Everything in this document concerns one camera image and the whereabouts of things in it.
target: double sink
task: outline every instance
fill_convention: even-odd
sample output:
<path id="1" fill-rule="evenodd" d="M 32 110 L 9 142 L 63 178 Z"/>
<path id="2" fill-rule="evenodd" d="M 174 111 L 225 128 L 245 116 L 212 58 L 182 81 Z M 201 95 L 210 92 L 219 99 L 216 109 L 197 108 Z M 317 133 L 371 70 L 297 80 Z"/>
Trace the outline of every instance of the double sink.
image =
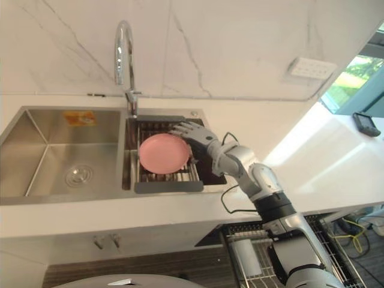
<path id="1" fill-rule="evenodd" d="M 0 137 L 0 204 L 72 202 L 222 191 L 209 159 L 178 173 L 155 175 L 138 147 L 183 119 L 207 126 L 201 110 L 44 109 L 25 107 Z"/>

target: wire rack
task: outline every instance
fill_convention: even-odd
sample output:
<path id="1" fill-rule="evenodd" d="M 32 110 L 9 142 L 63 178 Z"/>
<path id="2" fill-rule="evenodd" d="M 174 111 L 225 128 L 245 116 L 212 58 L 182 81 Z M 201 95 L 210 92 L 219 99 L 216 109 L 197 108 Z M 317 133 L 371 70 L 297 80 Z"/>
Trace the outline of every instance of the wire rack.
<path id="1" fill-rule="evenodd" d="M 306 218 L 317 238 L 330 256 L 335 276 L 346 288 L 366 288 L 355 267 L 346 256 L 343 248 L 328 236 L 326 229 L 319 221 L 319 216 L 309 216 Z M 268 237 L 267 232 L 262 229 L 260 222 L 228 224 L 223 227 L 222 231 L 224 243 L 229 251 L 239 287 L 284 287 L 278 280 L 268 256 L 267 248 L 272 244 L 272 240 Z M 235 256 L 236 252 L 229 244 L 241 239 L 250 239 L 252 241 L 262 270 L 260 275 L 247 277 L 241 268 L 241 265 L 237 263 Z"/>

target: cabinet handle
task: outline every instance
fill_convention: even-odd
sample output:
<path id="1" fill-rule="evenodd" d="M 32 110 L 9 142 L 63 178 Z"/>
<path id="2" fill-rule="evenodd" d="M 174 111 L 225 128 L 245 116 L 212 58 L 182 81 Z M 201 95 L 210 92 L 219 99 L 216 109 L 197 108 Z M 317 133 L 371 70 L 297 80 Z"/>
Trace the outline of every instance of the cabinet handle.
<path id="1" fill-rule="evenodd" d="M 120 248 L 121 237 L 118 234 L 110 234 L 110 237 L 111 237 L 113 243 L 115 243 L 116 248 Z"/>
<path id="2" fill-rule="evenodd" d="M 103 240 L 104 240 L 104 238 L 102 238 L 102 239 L 100 240 L 97 236 L 94 236 L 94 244 L 95 244 L 95 245 L 97 246 L 97 248 L 99 248 L 100 250 L 104 249 Z"/>

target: wall outlet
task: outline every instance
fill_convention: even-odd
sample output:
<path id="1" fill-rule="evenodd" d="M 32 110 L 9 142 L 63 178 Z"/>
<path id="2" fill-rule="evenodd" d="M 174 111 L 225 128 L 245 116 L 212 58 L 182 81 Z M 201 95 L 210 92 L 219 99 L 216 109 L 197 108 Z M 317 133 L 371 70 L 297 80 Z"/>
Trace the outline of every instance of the wall outlet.
<path id="1" fill-rule="evenodd" d="M 298 57 L 291 63 L 288 71 L 294 76 L 325 80 L 336 67 L 334 63 Z"/>

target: chrome faucet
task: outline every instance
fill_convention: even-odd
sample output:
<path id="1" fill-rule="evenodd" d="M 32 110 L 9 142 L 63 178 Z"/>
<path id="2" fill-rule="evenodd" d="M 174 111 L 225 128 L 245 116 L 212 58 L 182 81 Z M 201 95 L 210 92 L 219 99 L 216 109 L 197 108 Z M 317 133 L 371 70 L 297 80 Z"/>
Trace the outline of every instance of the chrome faucet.
<path id="1" fill-rule="evenodd" d="M 124 42 L 127 45 L 127 54 L 124 53 Z M 130 88 L 124 91 L 125 97 L 128 101 L 128 111 L 136 118 L 137 117 L 137 96 L 141 92 L 136 91 L 134 84 L 133 72 L 133 39 L 131 26 L 127 21 L 120 21 L 116 30 L 115 37 L 115 82 L 117 85 L 124 85 L 124 64 L 125 57 L 129 57 L 128 66 L 130 71 Z"/>

